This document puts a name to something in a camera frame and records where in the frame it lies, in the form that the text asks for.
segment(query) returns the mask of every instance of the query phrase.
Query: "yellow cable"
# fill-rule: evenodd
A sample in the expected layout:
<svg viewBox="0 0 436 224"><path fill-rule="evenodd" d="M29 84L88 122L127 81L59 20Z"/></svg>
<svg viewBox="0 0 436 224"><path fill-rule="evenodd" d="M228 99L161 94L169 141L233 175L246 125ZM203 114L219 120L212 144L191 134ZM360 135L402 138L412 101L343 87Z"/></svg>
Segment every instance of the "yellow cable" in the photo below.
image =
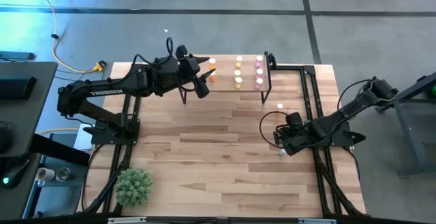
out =
<svg viewBox="0 0 436 224"><path fill-rule="evenodd" d="M49 6L50 6L50 9L52 10L52 13L53 13L53 16L54 16L54 22L56 23L56 27L54 28L54 34L55 35L57 35L57 16L56 16L56 13L55 13L55 9L53 8L53 6L52 6L52 4L50 3L50 1L49 0L46 0L47 1L47 3L49 4ZM75 71L75 72L77 72L77 73L79 73L79 74L85 74L85 73L91 73L91 72L93 72L93 71L97 71L97 70L95 70L96 69L96 67L94 67L93 69L92 69L92 71L82 71L82 70L77 70L77 69L75 69L75 68L73 68L73 67L70 67L69 65L67 65L67 64L65 64L63 61L61 61L60 60L60 58L56 55L56 44L55 44L55 39L53 38L53 41L52 41L52 54L53 54L53 57L60 63L60 64L62 64L64 67L66 67L66 68L68 68L68 69L70 69L70 70L72 70L72 71Z"/></svg>
<svg viewBox="0 0 436 224"><path fill-rule="evenodd" d="M58 129L46 129L45 131L36 131L36 134L41 134L41 133L48 133L51 131L67 131L67 130L75 130L78 131L79 129L77 128L58 128Z"/></svg>

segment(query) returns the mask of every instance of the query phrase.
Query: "white cup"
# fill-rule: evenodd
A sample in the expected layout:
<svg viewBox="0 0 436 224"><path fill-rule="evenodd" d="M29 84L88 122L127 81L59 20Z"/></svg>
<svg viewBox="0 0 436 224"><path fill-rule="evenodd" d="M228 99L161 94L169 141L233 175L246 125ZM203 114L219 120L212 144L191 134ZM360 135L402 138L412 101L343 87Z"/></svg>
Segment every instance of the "white cup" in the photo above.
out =
<svg viewBox="0 0 436 224"><path fill-rule="evenodd" d="M55 171L41 167L36 171L35 180L37 181L51 181L55 177Z"/></svg>

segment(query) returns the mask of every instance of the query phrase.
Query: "desk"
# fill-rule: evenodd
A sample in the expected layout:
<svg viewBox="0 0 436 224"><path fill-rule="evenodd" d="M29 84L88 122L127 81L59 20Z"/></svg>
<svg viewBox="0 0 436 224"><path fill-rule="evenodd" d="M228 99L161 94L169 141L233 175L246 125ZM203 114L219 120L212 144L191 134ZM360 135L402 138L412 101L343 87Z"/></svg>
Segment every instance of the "desk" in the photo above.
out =
<svg viewBox="0 0 436 224"><path fill-rule="evenodd" d="M129 68L130 63L114 63L111 78L124 76ZM330 114L339 98L333 67L315 65L315 70L324 114ZM178 90L144 98L140 138L130 166L148 170L155 185L147 205L124 208L123 215L320 217L311 151L279 156L278 149L259 135L260 118L277 110L278 103L283 104L282 111L299 111L305 119L299 74L272 71L271 78L272 90L264 105L258 93L211 92L204 99L190 95L186 105L180 102ZM106 97L104 108L121 112L123 100L123 95ZM272 140L273 128L283 123L283 115L267 117L262 126L265 136ZM94 158L86 206L108 179L113 150L114 146L106 145ZM332 148L332 158L339 186L364 212L354 160L342 148ZM333 210L330 189L326 192ZM114 194L111 210L115 203Z"/></svg>
<svg viewBox="0 0 436 224"><path fill-rule="evenodd" d="M41 154L87 165L89 155L57 142L35 135L36 126L55 76L57 63L20 62L0 63L0 76L33 76L35 86L28 100L1 100L0 121L8 123L12 130L11 147L0 154L1 160L30 155L30 163L20 184L13 189L0 188L0 220L21 219L38 167Z"/></svg>

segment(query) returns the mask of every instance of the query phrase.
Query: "succulent plant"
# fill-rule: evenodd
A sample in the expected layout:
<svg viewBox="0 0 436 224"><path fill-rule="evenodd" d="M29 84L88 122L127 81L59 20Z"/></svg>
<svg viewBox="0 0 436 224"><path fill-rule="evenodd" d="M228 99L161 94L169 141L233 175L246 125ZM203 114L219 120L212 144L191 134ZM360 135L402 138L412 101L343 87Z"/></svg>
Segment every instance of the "succulent plant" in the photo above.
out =
<svg viewBox="0 0 436 224"><path fill-rule="evenodd" d="M150 197L153 179L143 169L123 170L115 184L116 200L126 208L145 204Z"/></svg>

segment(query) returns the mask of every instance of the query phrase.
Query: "black table leg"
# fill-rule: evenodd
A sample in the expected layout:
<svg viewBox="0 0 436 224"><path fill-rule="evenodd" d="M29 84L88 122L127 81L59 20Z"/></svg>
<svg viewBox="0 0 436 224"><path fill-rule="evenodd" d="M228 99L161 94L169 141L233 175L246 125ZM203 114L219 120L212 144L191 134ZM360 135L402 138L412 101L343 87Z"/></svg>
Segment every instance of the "black table leg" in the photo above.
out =
<svg viewBox="0 0 436 224"><path fill-rule="evenodd" d="M187 92L186 91L182 91L182 89L180 89L180 88L178 88L178 91L180 92L180 96L182 97L183 104L186 104L186 94L187 94Z"/></svg>
<svg viewBox="0 0 436 224"><path fill-rule="evenodd" d="M33 135L33 141L29 149L32 153L41 153L43 155L62 159L70 163L88 166L89 154L62 145L58 142L45 138L41 135Z"/></svg>
<svg viewBox="0 0 436 224"><path fill-rule="evenodd" d="M260 94L262 96L262 104L265 104L266 99L268 98L268 95L270 94L271 89L268 89L268 91L266 92L266 95L264 96L264 92L262 91Z"/></svg>

